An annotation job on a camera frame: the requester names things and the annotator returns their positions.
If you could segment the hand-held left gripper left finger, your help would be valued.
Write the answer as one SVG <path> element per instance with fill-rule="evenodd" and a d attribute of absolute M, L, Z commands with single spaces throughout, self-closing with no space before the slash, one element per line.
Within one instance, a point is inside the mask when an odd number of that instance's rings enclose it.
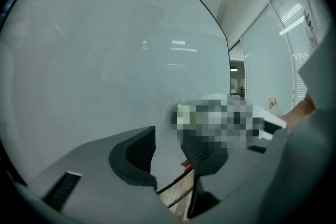
<path fill-rule="evenodd" d="M 80 224 L 179 224 L 150 173 L 155 127 L 80 145 L 42 171 L 28 188 Z"/>

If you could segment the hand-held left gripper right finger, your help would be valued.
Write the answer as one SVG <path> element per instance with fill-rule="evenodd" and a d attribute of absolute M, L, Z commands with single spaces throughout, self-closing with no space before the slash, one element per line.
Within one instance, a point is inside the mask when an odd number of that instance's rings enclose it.
<path fill-rule="evenodd" d="M 181 149 L 194 171 L 194 189 L 187 217 L 194 218 L 218 204 L 266 160 L 266 154 L 283 148 L 287 131 L 277 130 L 276 133 L 259 135 L 248 131 L 245 136 L 229 141 L 186 134 L 181 140 Z"/>

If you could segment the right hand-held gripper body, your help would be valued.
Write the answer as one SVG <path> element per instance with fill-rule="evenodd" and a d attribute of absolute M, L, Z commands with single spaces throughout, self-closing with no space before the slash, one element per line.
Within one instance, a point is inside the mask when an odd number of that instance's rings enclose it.
<path fill-rule="evenodd" d="M 228 104 L 228 141 L 252 143 L 257 139 L 271 140 L 286 122 L 270 112 L 246 102 Z"/>

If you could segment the large white whiteboard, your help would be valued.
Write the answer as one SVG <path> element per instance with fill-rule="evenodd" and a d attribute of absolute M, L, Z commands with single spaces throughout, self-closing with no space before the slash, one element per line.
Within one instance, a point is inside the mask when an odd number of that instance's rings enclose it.
<path fill-rule="evenodd" d="M 185 156 L 180 102 L 230 88 L 219 0 L 17 0 L 0 31 L 0 139 L 30 184 L 74 148 L 156 128 L 163 189 Z"/>

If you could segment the person's right forearm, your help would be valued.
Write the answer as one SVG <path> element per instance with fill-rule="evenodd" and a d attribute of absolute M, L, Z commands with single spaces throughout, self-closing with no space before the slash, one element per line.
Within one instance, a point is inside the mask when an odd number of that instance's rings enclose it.
<path fill-rule="evenodd" d="M 286 123 L 286 128 L 293 128 L 305 116 L 310 115 L 316 109 L 313 100 L 307 92 L 304 99 L 301 100 L 290 112 L 281 117 Z"/>

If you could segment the pink flower bunch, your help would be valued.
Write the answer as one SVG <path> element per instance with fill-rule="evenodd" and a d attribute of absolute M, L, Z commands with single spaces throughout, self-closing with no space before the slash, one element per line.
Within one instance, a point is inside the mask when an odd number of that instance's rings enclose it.
<path fill-rule="evenodd" d="M 271 113 L 273 108 L 278 107 L 278 100 L 275 97 L 269 97 L 268 101 L 268 112 Z"/>

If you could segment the person's grey printed t-shirt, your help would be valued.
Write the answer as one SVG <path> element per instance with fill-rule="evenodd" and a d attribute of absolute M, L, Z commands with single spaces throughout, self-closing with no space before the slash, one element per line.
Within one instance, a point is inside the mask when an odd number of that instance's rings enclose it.
<path fill-rule="evenodd" d="M 266 224 L 317 224 L 336 197 L 336 22 L 326 0 L 305 0 L 309 58 L 299 73 L 316 109 L 293 128 L 262 202 Z"/>

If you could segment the white window blinds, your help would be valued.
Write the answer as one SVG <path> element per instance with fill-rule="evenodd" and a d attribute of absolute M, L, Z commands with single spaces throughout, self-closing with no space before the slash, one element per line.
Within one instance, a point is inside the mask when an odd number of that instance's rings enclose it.
<path fill-rule="evenodd" d="M 307 87 L 298 71 L 309 57 L 305 0 L 270 0 L 240 41 L 245 56 L 246 99 L 282 116 L 304 99 Z"/>

